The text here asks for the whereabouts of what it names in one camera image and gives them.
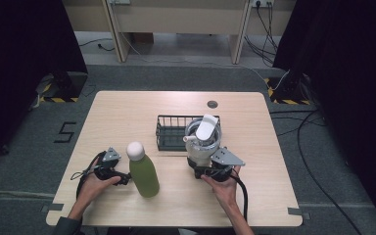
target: metal basket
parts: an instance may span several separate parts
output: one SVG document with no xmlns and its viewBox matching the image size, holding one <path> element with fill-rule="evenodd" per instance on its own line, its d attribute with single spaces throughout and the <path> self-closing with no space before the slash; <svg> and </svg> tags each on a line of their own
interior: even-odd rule
<svg viewBox="0 0 376 235">
<path fill-rule="evenodd" d="M 185 128 L 196 118 L 203 116 L 158 116 L 157 120 L 157 145 L 160 151 L 186 151 Z"/>
</svg>

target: wall socket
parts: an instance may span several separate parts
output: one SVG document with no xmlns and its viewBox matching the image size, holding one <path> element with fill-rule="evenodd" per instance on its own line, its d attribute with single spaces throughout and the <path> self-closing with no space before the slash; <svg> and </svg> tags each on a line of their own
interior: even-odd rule
<svg viewBox="0 0 376 235">
<path fill-rule="evenodd" d="M 271 6 L 273 7 L 274 0 L 252 0 L 252 7 L 256 6 L 257 1 L 260 1 L 260 7 L 261 8 L 268 8 L 268 3 L 271 3 Z"/>
</svg>

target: sleeve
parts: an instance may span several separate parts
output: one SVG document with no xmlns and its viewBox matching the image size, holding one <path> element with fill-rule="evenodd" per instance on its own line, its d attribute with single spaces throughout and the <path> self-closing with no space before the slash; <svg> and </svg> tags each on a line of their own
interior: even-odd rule
<svg viewBox="0 0 376 235">
<path fill-rule="evenodd" d="M 53 235 L 73 235 L 80 227 L 81 222 L 75 219 L 60 217 Z"/>
</svg>

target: bottle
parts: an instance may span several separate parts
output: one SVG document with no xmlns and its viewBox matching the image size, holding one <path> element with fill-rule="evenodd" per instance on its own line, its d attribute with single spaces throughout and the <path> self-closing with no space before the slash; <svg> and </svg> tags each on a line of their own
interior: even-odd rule
<svg viewBox="0 0 376 235">
<path fill-rule="evenodd" d="M 127 146 L 129 169 L 139 194 L 151 198 L 160 191 L 157 172 L 151 159 L 145 154 L 142 143 L 132 142 Z"/>
</svg>

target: wooden table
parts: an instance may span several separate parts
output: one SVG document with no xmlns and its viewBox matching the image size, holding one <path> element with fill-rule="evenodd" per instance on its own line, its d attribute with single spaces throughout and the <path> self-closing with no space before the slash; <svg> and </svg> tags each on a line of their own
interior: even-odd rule
<svg viewBox="0 0 376 235">
<path fill-rule="evenodd" d="M 208 101 L 216 101 L 215 109 Z M 71 176 L 88 167 L 100 152 L 113 147 L 122 155 L 116 170 L 128 172 L 125 149 L 140 141 L 157 169 L 160 193 L 145 199 L 132 181 L 109 187 L 90 205 L 84 225 L 226 227 L 231 223 L 219 206 L 211 187 L 195 179 L 186 152 L 159 151 L 156 139 L 158 115 L 219 116 L 221 146 L 242 159 L 240 176 L 249 193 L 248 220 L 251 226 L 299 226 L 300 215 L 277 137 L 262 94 L 257 92 L 101 91 L 97 94 L 81 130 L 47 223 L 57 224 L 75 201 L 78 179 Z M 237 190 L 243 207 L 243 193 Z"/>
</svg>

